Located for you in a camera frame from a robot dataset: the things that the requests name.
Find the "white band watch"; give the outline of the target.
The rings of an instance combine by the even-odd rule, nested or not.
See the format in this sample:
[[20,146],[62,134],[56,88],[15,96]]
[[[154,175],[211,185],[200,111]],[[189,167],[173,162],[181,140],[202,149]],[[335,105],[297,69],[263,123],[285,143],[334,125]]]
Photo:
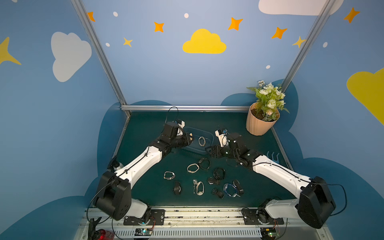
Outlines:
[[206,145],[206,138],[203,137],[203,136],[200,136],[199,139],[198,139],[198,143],[201,147],[204,147]]

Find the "thin black strap watch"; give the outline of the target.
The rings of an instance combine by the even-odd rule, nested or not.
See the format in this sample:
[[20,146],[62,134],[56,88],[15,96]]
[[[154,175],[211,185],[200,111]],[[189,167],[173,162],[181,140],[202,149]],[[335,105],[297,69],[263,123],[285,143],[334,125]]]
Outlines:
[[208,158],[201,158],[198,161],[198,165],[203,170],[209,170],[211,168],[211,161]]

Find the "chunky black sport watch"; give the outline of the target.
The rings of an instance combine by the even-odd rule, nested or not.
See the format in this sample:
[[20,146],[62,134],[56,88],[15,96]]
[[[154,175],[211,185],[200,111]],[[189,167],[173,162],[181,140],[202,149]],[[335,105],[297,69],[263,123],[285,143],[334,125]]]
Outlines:
[[226,177],[226,171],[224,168],[217,167],[214,169],[213,175],[216,180],[223,180]]

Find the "silver bracelet watch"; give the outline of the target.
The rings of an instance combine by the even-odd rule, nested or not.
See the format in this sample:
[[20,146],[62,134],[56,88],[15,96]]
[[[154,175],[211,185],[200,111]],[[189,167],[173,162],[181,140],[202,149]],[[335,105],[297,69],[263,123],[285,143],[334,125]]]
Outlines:
[[176,174],[171,171],[165,171],[163,178],[167,181],[173,180],[176,177]]

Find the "black rugged digital watch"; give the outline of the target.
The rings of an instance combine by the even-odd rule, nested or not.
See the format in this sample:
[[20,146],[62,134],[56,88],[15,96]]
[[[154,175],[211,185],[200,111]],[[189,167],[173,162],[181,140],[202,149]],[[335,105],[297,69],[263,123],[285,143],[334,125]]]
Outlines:
[[179,181],[175,181],[174,187],[173,187],[173,193],[175,195],[180,195],[182,192],[182,187]]

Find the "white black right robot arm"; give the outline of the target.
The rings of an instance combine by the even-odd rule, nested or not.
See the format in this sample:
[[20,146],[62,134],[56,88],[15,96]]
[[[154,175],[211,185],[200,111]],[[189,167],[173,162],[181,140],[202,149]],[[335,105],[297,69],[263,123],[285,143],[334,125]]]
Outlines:
[[266,155],[249,149],[241,135],[216,131],[219,144],[206,148],[211,158],[226,157],[241,166],[252,169],[288,190],[294,199],[266,200],[258,207],[256,216],[262,225],[271,219],[301,219],[308,226],[320,229],[336,209],[329,185],[320,177],[310,178],[298,174]]

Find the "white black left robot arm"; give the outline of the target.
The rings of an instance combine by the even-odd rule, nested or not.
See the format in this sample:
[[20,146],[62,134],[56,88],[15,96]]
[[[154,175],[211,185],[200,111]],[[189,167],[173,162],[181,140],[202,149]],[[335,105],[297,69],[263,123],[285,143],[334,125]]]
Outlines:
[[181,149],[194,141],[194,136],[184,130],[185,122],[167,122],[161,135],[128,165],[118,170],[106,171],[98,185],[92,204],[118,221],[136,218],[141,223],[150,219],[151,207],[132,198],[135,183],[155,164],[165,158],[172,149]]

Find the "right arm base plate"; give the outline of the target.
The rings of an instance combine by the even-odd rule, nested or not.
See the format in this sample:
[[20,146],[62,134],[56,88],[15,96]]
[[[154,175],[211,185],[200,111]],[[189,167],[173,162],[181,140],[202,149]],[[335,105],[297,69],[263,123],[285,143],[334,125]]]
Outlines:
[[283,225],[285,222],[282,218],[273,219],[264,209],[242,208],[245,225]]

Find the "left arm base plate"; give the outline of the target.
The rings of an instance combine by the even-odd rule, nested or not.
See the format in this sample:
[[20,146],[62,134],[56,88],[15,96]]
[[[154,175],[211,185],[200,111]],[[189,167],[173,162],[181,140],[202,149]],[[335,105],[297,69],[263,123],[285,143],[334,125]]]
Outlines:
[[163,226],[165,212],[164,209],[151,209],[147,211],[141,219],[125,216],[124,226],[152,226],[153,224],[155,224],[155,226]]

